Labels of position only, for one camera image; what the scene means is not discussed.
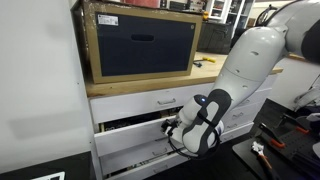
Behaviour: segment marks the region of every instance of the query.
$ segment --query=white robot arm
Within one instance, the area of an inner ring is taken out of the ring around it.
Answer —
[[[223,65],[208,97],[193,97],[163,131],[198,156],[219,143],[220,119],[254,93],[287,52],[320,63],[320,1],[295,1],[279,9],[267,27],[246,31]]]

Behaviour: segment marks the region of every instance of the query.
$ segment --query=floor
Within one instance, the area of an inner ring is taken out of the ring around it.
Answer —
[[[250,133],[222,144],[217,153],[206,160],[188,161],[167,171],[149,177],[147,180],[188,180],[188,179],[257,179],[249,169],[232,152],[232,146],[254,136],[257,125],[260,122],[268,127],[274,127],[279,123],[283,113],[294,116],[295,114],[287,108],[267,99],[262,109],[254,120],[255,125]]]

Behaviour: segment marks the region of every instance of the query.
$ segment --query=white wall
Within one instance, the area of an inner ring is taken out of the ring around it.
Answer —
[[[272,4],[272,6],[280,8],[292,1],[270,1],[270,2],[256,2],[253,4],[251,12],[249,17],[250,18],[257,18],[260,13],[262,13],[267,7],[269,7],[269,4]]]
[[[277,65],[284,68],[272,87],[269,99],[293,109],[293,100],[306,92],[320,74],[320,65],[284,58]]]
[[[67,0],[2,0],[0,173],[90,151]]]

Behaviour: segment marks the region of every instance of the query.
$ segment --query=countertop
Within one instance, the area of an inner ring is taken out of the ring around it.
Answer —
[[[211,63],[208,61],[202,61],[201,68],[193,65],[190,76],[177,76],[106,84],[94,84],[92,80],[86,80],[87,96],[89,98],[96,96],[114,96],[214,82],[219,75],[227,55],[197,52],[195,54],[195,60],[201,59],[204,56],[215,59],[216,62]],[[271,74],[281,73],[282,71],[282,68],[275,67],[273,68]]]

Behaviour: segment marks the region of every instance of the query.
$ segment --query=workbench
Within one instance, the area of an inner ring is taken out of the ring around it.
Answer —
[[[196,53],[195,60],[204,56],[216,63],[203,61],[200,68],[193,66],[190,76],[108,84],[86,82],[95,127],[93,152],[97,158],[93,162],[104,178],[144,179],[188,160],[172,152],[166,136],[160,132],[162,122],[174,115],[134,125],[129,122],[119,128],[108,127],[108,123],[178,108],[196,94],[208,95],[227,56]],[[281,72],[281,68],[274,68],[255,93],[221,119],[225,126],[220,137],[222,143],[250,131]]]

